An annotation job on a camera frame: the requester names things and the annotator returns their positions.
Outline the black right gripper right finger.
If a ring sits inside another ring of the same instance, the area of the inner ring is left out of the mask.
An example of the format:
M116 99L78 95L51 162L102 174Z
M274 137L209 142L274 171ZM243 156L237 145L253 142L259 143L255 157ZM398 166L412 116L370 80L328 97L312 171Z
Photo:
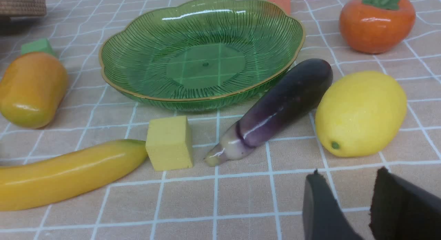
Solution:
M382 167L375 179L369 227L376 240L439 240L441 200Z

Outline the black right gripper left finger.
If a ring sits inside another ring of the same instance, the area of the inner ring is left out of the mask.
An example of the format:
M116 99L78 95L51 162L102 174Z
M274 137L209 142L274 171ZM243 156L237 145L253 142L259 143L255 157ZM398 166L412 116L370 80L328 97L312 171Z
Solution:
M302 222L306 240L362 240L340 209L326 179L315 170L305 178Z

